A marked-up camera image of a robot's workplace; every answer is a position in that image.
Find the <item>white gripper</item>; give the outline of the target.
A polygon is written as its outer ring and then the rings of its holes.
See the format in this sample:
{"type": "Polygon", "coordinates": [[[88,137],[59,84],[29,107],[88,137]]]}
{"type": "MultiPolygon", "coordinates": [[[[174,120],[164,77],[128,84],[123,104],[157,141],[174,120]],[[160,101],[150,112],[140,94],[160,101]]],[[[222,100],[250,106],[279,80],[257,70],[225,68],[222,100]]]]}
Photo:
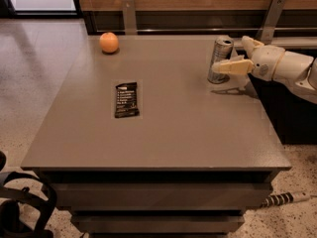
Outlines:
{"type": "Polygon", "coordinates": [[[272,45],[264,46],[264,43],[249,36],[242,36],[241,42],[249,59],[221,60],[212,65],[212,70],[216,73],[231,75],[246,75],[252,71],[254,77],[271,81],[285,49],[272,45]]]}

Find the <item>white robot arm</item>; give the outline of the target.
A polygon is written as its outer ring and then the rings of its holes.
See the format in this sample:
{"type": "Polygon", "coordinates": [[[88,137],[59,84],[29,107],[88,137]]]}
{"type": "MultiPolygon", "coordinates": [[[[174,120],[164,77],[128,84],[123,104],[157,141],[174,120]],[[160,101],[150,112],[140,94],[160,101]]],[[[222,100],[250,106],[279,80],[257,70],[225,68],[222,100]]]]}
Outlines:
{"type": "Polygon", "coordinates": [[[250,73],[263,81],[275,81],[295,96],[317,104],[317,59],[265,45],[248,36],[242,37],[242,46],[246,59],[243,56],[223,59],[215,62],[212,70],[229,75],[250,73]]]}

